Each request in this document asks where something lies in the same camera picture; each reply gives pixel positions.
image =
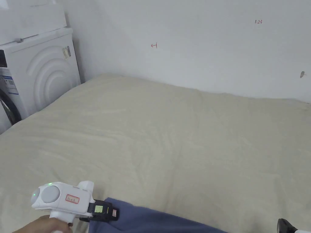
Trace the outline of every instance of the black attachment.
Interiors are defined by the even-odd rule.
[[[286,219],[280,218],[277,221],[277,233],[294,233],[297,230]]]
[[[81,221],[90,222],[109,222],[117,221],[119,219],[120,211],[118,208],[112,206],[112,203],[95,200],[95,203],[90,203],[87,210],[88,213],[91,213],[93,217],[89,218],[79,218]]]

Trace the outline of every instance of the white wall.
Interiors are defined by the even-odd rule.
[[[39,6],[53,2],[53,0],[0,0],[0,9]]]
[[[74,29],[82,79],[111,72],[311,102],[310,0],[58,2]]]

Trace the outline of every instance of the red label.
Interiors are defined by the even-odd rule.
[[[80,201],[80,198],[67,194],[67,196],[66,196],[66,201],[69,201],[69,202],[71,202],[71,203],[78,204],[79,201]]]

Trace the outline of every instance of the wall stain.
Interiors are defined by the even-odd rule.
[[[302,78],[304,75],[306,75],[306,74],[304,73],[304,71],[302,71],[300,74],[300,78]]]

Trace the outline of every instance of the white handheld device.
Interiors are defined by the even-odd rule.
[[[42,185],[31,196],[32,208],[50,209],[50,218],[67,223],[72,223],[77,215],[92,217],[88,207],[90,203],[95,203],[92,198],[93,187],[94,183],[91,181],[82,181],[77,187],[62,182]]]

